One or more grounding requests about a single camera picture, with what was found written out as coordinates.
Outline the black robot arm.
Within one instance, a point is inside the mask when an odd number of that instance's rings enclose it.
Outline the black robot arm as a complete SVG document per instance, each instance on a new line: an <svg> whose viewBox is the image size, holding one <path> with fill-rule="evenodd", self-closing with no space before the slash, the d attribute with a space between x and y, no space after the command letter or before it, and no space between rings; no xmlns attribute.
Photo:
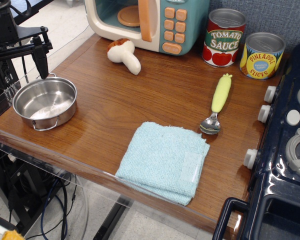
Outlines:
<svg viewBox="0 0 300 240"><path fill-rule="evenodd" d="M16 24L10 0L0 0L0 89L6 89L18 80L11 59L31 55L42 79L49 75L47 53L52 43L48 38L48 28L22 27Z"/></svg>

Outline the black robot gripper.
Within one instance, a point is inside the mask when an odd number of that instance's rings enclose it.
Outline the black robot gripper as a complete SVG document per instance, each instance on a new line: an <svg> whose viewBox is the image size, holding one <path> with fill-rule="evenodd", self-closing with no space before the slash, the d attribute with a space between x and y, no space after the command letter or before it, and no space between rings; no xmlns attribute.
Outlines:
<svg viewBox="0 0 300 240"><path fill-rule="evenodd" d="M15 26L0 29L0 61L32 55L32 59L42 79L49 75L47 53L52 43L47 35L48 28ZM5 89L5 77L0 66L0 89Z"/></svg>

